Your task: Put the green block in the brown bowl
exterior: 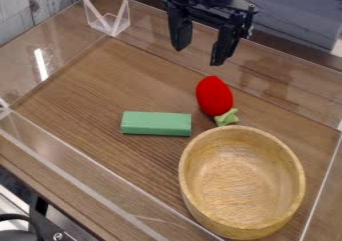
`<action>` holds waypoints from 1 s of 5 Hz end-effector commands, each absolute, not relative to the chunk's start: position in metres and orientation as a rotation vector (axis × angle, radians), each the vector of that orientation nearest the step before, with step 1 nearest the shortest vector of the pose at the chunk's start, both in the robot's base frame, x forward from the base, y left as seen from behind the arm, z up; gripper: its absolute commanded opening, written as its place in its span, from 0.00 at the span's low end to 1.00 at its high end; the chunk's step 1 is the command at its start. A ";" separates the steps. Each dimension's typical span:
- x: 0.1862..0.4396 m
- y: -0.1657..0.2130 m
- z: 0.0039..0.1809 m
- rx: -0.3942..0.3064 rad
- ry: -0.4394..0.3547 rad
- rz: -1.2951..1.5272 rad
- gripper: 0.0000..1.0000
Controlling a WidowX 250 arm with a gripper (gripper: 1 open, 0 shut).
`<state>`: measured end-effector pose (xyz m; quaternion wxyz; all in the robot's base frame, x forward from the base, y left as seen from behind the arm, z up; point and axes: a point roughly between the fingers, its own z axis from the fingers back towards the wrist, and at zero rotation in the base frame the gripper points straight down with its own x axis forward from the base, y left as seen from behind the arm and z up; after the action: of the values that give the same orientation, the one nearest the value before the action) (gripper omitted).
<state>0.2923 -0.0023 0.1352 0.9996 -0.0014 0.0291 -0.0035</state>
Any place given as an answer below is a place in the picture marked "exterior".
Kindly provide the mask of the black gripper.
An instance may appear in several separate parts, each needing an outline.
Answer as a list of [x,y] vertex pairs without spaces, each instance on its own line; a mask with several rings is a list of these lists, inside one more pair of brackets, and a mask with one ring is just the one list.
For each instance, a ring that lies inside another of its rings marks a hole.
[[193,41],[193,21],[218,30],[211,66],[221,66],[235,52],[239,40],[250,35],[257,7],[246,0],[167,0],[171,44],[182,51]]

